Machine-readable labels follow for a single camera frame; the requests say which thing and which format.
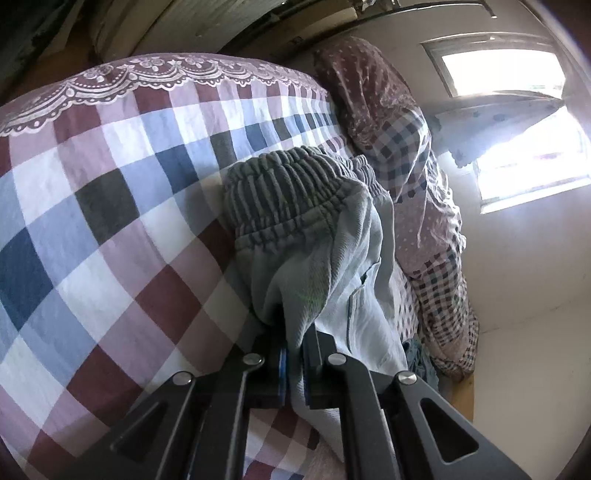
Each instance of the lace trim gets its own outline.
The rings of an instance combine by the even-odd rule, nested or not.
[[[132,57],[91,68],[35,90],[0,108],[0,136],[31,132],[72,105],[112,103],[139,87],[172,90],[188,81],[215,87],[223,80],[245,86],[283,82],[323,90],[312,77],[272,63],[210,54]]]

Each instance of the clothing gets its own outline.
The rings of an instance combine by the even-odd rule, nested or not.
[[[340,38],[314,60],[341,104],[341,123],[394,201],[395,257],[421,305],[420,336],[435,365],[460,381],[475,367],[479,323],[462,274],[462,217],[423,113],[404,79],[365,40]]]
[[[235,164],[225,183],[236,260],[255,314],[270,324],[283,309],[293,408],[343,458],[338,412],[305,405],[300,347],[314,322],[370,370],[406,369],[400,293],[391,283],[392,200],[365,157],[309,147]]]
[[[435,367],[429,358],[427,348],[421,343],[421,340],[415,335],[413,338],[402,344],[407,356],[408,369],[422,378],[429,386],[438,391],[439,378]]]

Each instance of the triangular cutout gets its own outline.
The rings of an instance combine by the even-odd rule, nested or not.
[[[444,462],[453,462],[478,450],[478,442],[470,437],[433,400],[422,399],[421,409]]]

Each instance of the elastic waistband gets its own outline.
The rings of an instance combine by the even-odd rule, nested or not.
[[[237,238],[262,231],[268,236],[269,229],[271,236],[283,236],[303,228],[302,218],[312,218],[317,207],[325,216],[338,209],[360,181],[371,195],[385,192],[363,156],[346,159],[316,147],[274,151],[228,170],[225,209]]]

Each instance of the fabric fold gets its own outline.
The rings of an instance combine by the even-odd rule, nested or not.
[[[338,412],[306,407],[300,348],[314,322],[370,370],[406,369],[395,308],[400,291],[392,282],[392,200],[365,157],[308,147],[237,164],[225,186],[254,312],[269,325],[285,322],[293,409],[342,459]]]

